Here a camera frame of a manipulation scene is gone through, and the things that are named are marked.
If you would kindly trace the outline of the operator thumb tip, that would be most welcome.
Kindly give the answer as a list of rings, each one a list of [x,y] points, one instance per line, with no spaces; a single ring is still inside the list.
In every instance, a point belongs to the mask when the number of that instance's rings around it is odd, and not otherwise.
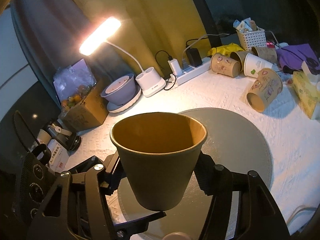
[[[165,235],[162,240],[191,240],[191,237],[184,232],[172,232]]]

